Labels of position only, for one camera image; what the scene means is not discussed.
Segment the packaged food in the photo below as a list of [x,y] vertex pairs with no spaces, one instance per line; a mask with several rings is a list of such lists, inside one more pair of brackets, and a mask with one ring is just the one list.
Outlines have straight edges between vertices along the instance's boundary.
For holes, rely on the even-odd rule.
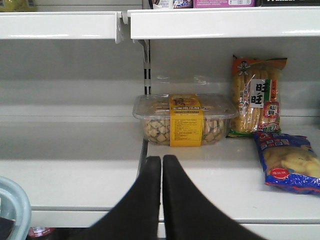
[[149,0],[149,5],[152,9],[173,9],[173,0]]
[[194,8],[254,7],[255,0],[193,0]]
[[0,0],[0,12],[33,12],[34,0]]
[[258,131],[254,140],[266,185],[320,195],[320,160],[307,137]]
[[191,147],[226,137],[238,111],[220,94],[164,94],[138,96],[133,115],[152,143]]
[[232,102],[238,108],[239,116],[232,120],[231,137],[280,130],[278,81],[286,63],[286,58],[234,59]]
[[174,9],[188,9],[193,7],[193,0],[173,0]]

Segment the product box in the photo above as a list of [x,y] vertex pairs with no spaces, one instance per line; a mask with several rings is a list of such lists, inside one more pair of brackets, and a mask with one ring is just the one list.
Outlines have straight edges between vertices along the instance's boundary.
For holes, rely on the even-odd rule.
[[254,7],[255,0],[193,0],[194,8]]
[[141,120],[144,138],[152,143],[198,147],[225,138],[238,110],[220,94],[141,95],[133,116]]
[[274,6],[319,6],[320,0],[262,0],[262,7]]

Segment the store shelf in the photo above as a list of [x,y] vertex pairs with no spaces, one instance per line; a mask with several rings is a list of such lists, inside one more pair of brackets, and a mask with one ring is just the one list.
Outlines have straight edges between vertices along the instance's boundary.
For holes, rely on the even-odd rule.
[[207,39],[320,36],[320,7],[129,10],[131,38]]
[[[312,149],[320,154],[319,125],[283,125],[282,132],[308,136]],[[148,156],[165,154],[177,156],[190,179],[213,204],[266,239],[298,240],[301,236],[295,232],[300,231],[305,234],[303,239],[311,240],[320,234],[320,209],[315,207],[319,197],[264,185],[253,139],[227,138],[194,148],[148,145]]]
[[134,183],[140,123],[1,122],[0,176],[18,183],[32,226],[89,227]]
[[121,12],[3,12],[0,39],[111,39],[121,41]]

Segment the rice cracker bag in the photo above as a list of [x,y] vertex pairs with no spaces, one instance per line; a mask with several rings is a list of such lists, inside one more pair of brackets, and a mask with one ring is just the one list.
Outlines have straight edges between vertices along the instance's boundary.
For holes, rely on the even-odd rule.
[[232,102],[239,116],[231,121],[230,137],[280,130],[278,81],[286,63],[287,58],[233,60]]

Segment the snack bag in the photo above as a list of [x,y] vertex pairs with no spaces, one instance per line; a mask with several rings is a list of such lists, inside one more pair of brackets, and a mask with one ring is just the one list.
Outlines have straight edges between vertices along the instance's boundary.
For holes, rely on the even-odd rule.
[[231,122],[230,137],[280,130],[278,80],[286,63],[286,58],[234,59],[232,102],[239,110],[239,116]]
[[289,192],[320,195],[320,160],[307,137],[258,131],[254,140],[266,185]]

